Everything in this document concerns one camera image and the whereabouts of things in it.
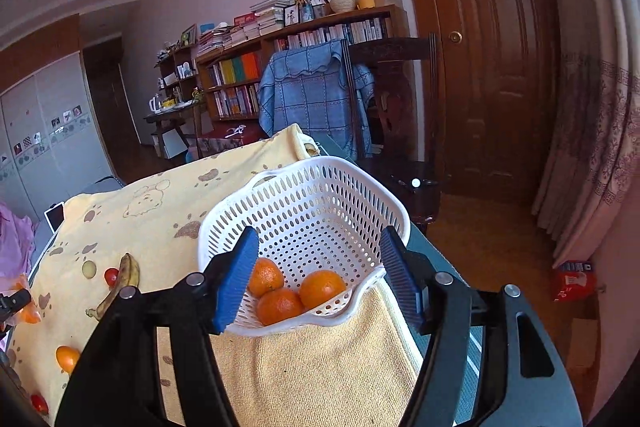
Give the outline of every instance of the blue plaid cloth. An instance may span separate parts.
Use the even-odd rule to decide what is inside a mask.
[[[357,65],[353,77],[365,153],[370,156],[371,134],[365,109],[373,96],[373,75],[367,67]],[[339,40],[273,54],[258,88],[260,126],[273,136],[297,123],[305,134],[328,134],[356,159],[347,86]]]

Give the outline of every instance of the door knob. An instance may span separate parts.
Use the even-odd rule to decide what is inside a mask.
[[[460,32],[451,32],[449,34],[449,40],[451,42],[453,42],[454,44],[458,44],[459,42],[462,42],[462,33],[460,33]]]

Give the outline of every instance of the white plastic basket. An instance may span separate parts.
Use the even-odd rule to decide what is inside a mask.
[[[226,331],[260,337],[302,325],[335,326],[356,312],[364,291],[382,278],[378,242],[392,225],[404,244],[410,233],[402,203],[377,180],[335,156],[316,156],[282,169],[263,171],[207,214],[198,235],[198,267],[230,251],[244,227],[260,237],[260,256],[274,261],[285,286],[296,290],[319,269],[338,273],[347,290],[330,301],[264,327],[257,300],[245,293]]]

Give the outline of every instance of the yellow cup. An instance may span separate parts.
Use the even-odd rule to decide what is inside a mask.
[[[358,10],[362,10],[364,8],[373,8],[376,6],[374,0],[356,0],[356,3],[358,4]]]

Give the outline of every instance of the silver screw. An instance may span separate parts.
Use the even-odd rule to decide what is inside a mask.
[[[505,286],[504,292],[510,297],[520,297],[520,288],[514,284],[508,284]]]
[[[200,286],[202,283],[204,283],[204,275],[200,272],[193,272],[187,276],[189,286]]]
[[[121,299],[130,299],[135,294],[136,294],[135,286],[124,286],[124,288],[118,292],[118,296]]]
[[[436,282],[448,286],[453,282],[453,276],[449,272],[438,272],[436,273]]]

